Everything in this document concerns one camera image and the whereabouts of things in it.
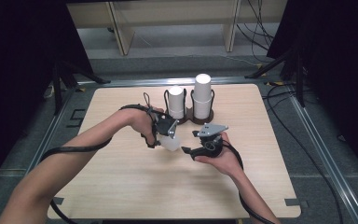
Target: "black holder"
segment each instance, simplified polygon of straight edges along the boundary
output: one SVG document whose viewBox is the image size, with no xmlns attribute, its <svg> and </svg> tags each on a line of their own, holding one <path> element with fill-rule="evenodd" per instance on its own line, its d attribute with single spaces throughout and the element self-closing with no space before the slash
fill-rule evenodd
<svg viewBox="0 0 358 224">
<path fill-rule="evenodd" d="M 187 94 L 187 91 L 186 91 L 186 89 L 184 89 L 183 117 L 178 120 L 179 121 L 178 125 L 183 124 L 188 120 L 191 120 L 193 123 L 199 124 L 199 125 L 202 125 L 204 123 L 209 123 L 209 122 L 211 122 L 213 120 L 214 112 L 212 110 L 212 106 L 213 106 L 213 100 L 214 100 L 214 90 L 211 90 L 211 94 L 212 94 L 211 107 L 210 107 L 210 111 L 209 111 L 209 116 L 206 119 L 198 119 L 198 118 L 194 117 L 194 97 L 193 97 L 193 93 L 194 93 L 194 90 L 192 90 L 191 93 L 190 93 L 191 102 L 192 102 L 193 106 L 191 108 L 187 108 L 186 107 L 186 94 Z M 166 107 L 165 113 L 170 114 L 170 109 L 168 108 L 168 99 L 169 99 L 169 92 L 168 92 L 168 90 L 166 90 L 164 92 L 164 101 L 165 101 L 165 107 Z"/>
</svg>

